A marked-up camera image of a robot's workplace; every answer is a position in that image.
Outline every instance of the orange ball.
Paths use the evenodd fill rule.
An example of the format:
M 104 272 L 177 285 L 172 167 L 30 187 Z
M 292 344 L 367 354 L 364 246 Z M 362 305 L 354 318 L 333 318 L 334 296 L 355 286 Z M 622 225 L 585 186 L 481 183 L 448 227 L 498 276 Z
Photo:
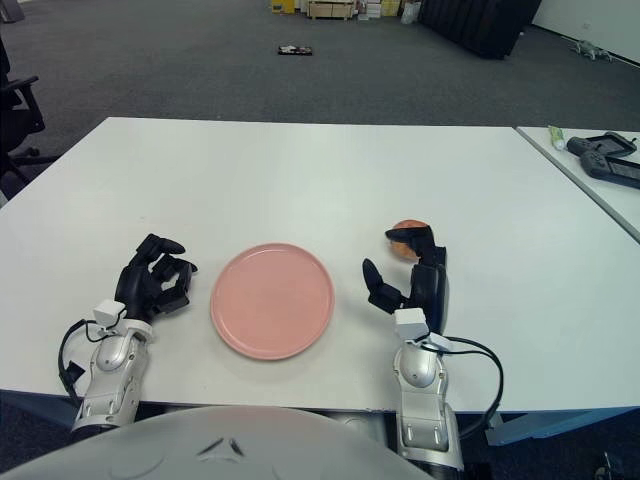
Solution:
M 420 220 L 403 220 L 401 222 L 396 223 L 393 226 L 393 229 L 396 228 L 411 228 L 411 227 L 426 227 L 427 224 L 421 222 Z M 402 258 L 406 258 L 407 260 L 416 260 L 418 256 L 416 253 L 409 248 L 408 245 L 400 242 L 391 242 L 391 249 L 393 253 L 401 256 Z

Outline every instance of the white wall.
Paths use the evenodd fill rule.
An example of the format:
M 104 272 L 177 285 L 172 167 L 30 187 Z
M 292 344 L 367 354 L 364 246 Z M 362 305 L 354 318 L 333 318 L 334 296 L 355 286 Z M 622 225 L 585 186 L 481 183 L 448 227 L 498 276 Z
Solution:
M 640 0 L 542 0 L 533 24 L 640 62 Z

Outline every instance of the robotic arm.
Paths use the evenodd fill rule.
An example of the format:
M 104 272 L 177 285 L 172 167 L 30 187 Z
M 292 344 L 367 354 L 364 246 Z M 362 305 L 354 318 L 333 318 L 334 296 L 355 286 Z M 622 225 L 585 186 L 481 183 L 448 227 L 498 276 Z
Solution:
M 393 362 L 401 391 L 398 450 L 408 460 L 425 463 L 436 478 L 462 478 L 458 426 L 445 400 L 448 374 L 442 355 L 436 353 L 452 350 L 440 336 L 446 318 L 446 249 L 435 245 L 428 226 L 389 230 L 386 236 L 407 244 L 418 256 L 409 298 L 384 283 L 371 260 L 362 264 L 369 302 L 394 315 L 396 332 L 404 341 Z
M 64 343 L 82 326 L 87 339 L 98 343 L 89 366 L 91 383 L 72 428 L 72 441 L 133 422 L 147 365 L 147 343 L 153 340 L 150 323 L 157 314 L 189 303 L 187 291 L 197 268 L 173 256 L 184 252 L 179 243 L 149 234 L 122 270 L 115 300 L 104 300 L 93 311 L 95 321 L 82 320 L 65 335 L 58 358 L 60 379 L 76 403 L 73 384 L 84 370 L 73 362 L 63 368 Z M 174 277 L 173 286 L 164 288 Z M 97 339 L 88 335 L 88 324 L 92 323 L 99 329 Z

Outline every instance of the white table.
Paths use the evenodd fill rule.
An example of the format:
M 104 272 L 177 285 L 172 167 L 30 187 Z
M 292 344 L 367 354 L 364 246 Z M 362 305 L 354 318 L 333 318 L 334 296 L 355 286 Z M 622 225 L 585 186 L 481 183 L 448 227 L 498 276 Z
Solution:
M 393 410 L 398 341 L 361 262 L 407 292 L 411 266 L 383 235 L 405 218 L 448 248 L 446 333 L 500 356 L 501 411 L 640 405 L 640 248 L 518 133 L 488 127 L 107 119 L 0 210 L 0 388 L 64 394 L 62 334 L 154 232 L 200 270 L 191 305 L 154 323 L 143 400 Z M 234 255 L 272 241 L 324 262 L 336 306 L 312 347 L 261 362 L 220 339 L 209 296 Z M 86 366 L 93 348 L 74 337 L 67 359 Z M 451 406 L 484 410 L 492 364 L 447 366 Z
M 640 190 L 590 177 L 580 166 L 578 157 L 567 150 L 559 152 L 551 145 L 549 130 L 542 127 L 518 127 L 518 132 L 536 147 L 545 157 L 589 195 L 625 230 L 640 242 Z M 596 137 L 604 130 L 563 129 L 565 140 L 571 137 Z M 618 132 L 625 138 L 640 139 L 638 132 Z M 640 163 L 640 152 L 636 151 L 624 160 Z

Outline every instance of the office chair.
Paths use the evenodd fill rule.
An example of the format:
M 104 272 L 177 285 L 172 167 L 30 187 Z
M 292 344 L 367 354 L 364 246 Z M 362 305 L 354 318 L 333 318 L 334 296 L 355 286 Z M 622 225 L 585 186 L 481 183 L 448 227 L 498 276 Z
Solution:
M 9 81 L 7 74 L 11 70 L 9 57 L 0 38 L 0 178 L 7 173 L 14 173 L 25 185 L 29 178 L 20 171 L 19 167 L 26 165 L 41 165 L 52 163 L 58 157 L 41 157 L 37 148 L 27 148 L 21 152 L 9 155 L 9 152 L 19 147 L 24 139 L 36 132 L 44 130 L 44 121 L 38 108 L 31 85 L 38 77 L 29 77 Z M 27 108 L 16 108 L 23 103 L 18 92 L 22 95 Z

